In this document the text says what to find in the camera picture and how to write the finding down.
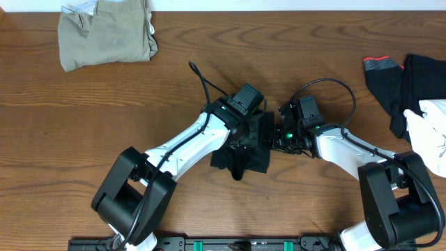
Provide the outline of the black polo shirt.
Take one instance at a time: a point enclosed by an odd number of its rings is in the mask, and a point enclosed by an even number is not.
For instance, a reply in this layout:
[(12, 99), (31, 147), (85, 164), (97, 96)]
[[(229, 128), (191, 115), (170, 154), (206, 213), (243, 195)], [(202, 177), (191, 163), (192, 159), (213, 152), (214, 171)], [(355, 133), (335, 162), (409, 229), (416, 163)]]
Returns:
[(218, 169), (228, 169), (234, 180), (243, 178), (245, 170), (266, 173), (270, 164), (270, 150), (275, 129), (274, 112), (265, 112), (260, 120), (260, 140), (257, 147), (233, 147), (229, 140), (224, 146), (213, 151), (210, 165)]

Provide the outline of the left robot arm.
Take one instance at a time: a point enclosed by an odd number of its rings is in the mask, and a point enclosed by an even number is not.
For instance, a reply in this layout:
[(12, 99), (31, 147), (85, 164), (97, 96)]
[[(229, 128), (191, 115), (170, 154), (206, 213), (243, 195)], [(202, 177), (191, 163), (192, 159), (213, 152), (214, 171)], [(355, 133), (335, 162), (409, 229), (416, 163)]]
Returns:
[(234, 96), (207, 100), (198, 119), (168, 142), (143, 153), (134, 147), (115, 160), (92, 209), (121, 240), (112, 250), (153, 250), (157, 229), (178, 179), (209, 153), (248, 133), (259, 115), (261, 92), (245, 84)]

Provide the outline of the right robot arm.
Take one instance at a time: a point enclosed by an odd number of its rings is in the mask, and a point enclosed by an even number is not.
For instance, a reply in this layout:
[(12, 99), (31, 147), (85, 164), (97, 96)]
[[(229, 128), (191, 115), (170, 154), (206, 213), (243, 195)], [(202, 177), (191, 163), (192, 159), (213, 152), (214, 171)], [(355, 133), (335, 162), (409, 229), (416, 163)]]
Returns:
[(364, 221), (341, 231), (332, 250), (416, 250), (417, 238), (445, 228), (445, 214), (421, 157), (384, 151), (326, 123), (313, 96), (279, 108), (274, 149), (334, 163), (360, 184)]

